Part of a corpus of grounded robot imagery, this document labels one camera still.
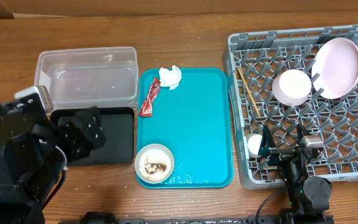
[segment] red wrapper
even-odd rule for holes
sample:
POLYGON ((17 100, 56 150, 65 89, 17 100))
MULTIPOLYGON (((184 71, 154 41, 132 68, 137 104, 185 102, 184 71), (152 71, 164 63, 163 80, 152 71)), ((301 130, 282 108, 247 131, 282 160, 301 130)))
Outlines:
POLYGON ((144 118, 151 117, 153 115, 153 101, 160 92, 160 80, 158 78, 153 79, 150 85, 149 92, 147 93, 146 99, 143 101, 142 107, 140 108, 139 115, 144 118))

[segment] cable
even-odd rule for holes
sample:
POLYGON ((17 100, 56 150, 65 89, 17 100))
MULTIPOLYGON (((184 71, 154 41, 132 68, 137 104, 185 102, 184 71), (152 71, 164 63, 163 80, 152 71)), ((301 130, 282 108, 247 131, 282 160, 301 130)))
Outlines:
POLYGON ((63 170, 62 170, 62 176, 60 177, 60 180, 59 180, 59 183, 56 185, 55 189, 53 190, 53 192, 49 195, 48 199, 46 199, 44 205, 42 206, 42 209, 44 209, 49 201, 53 198, 53 196, 55 196, 55 194, 58 192, 58 190, 60 189, 60 187, 62 187, 63 183, 65 182, 65 179, 66 179, 66 170, 65 170, 65 167, 67 165, 67 157, 66 157, 66 154, 63 152, 62 149, 59 148, 59 146, 55 146, 55 148, 61 152, 61 154, 63 155, 63 157, 65 158, 65 165, 63 166, 63 170))
POLYGON ((67 166, 67 157, 66 157, 66 154, 63 152, 62 149, 59 148, 59 146, 55 146, 55 148, 56 148, 57 150, 59 150, 59 151, 62 153, 63 157, 65 158, 65 165, 63 166, 63 167, 65 168, 65 167, 67 166))
POLYGON ((55 187, 53 192, 49 195, 48 199, 46 199, 44 205, 42 206, 42 209, 44 209, 48 205, 49 201, 53 198, 53 196, 55 196, 55 194, 58 192, 60 187, 62 187, 63 183, 65 182, 65 179, 66 179, 66 171, 63 170, 62 176, 60 177, 60 180, 59 180, 59 183, 57 184, 57 186, 55 187))
POLYGON ((262 204, 260 204, 258 211, 256 212, 256 224, 259 224, 259 213, 262 210, 262 207, 272 198, 278 196, 281 193, 284 193, 286 190, 288 190, 292 185, 288 185, 286 187, 284 187, 283 189, 279 190, 278 192, 275 192, 274 194, 272 194, 270 197, 266 198, 266 200, 264 202, 262 202, 262 204))

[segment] clear plastic container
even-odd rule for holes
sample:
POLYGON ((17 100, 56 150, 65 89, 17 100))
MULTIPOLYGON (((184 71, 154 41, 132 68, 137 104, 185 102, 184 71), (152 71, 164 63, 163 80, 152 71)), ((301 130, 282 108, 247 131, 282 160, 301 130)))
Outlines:
POLYGON ((133 47, 54 50, 38 59, 34 85, 46 86, 53 108, 137 108, 139 69, 133 47))

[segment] gray dish rack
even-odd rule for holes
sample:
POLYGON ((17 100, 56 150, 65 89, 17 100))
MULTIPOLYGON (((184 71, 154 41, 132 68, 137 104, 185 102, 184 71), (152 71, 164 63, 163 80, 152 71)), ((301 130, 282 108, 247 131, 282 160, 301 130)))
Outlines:
POLYGON ((223 53, 224 71, 234 117, 235 148, 240 181, 247 189, 283 185, 276 167, 249 157, 246 136, 269 126, 278 147, 293 147, 296 124, 324 141, 324 151, 307 165, 309 175, 330 181, 358 180, 358 84, 346 96, 328 100, 312 90, 300 106, 283 106, 272 92, 273 79, 289 69, 311 77, 318 50, 329 40, 344 37, 358 46, 358 25, 232 34, 223 53), (259 109, 258 116, 236 73, 240 68, 259 109))

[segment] crumpled napkin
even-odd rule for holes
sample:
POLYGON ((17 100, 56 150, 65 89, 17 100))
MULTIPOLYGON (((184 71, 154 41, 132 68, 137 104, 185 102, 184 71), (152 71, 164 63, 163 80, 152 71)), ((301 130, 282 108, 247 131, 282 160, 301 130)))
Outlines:
POLYGON ((178 87, 181 80, 181 71, 178 67, 172 65, 171 71, 167 68, 160 68, 159 74, 161 87, 169 87, 169 90, 174 90, 178 87))

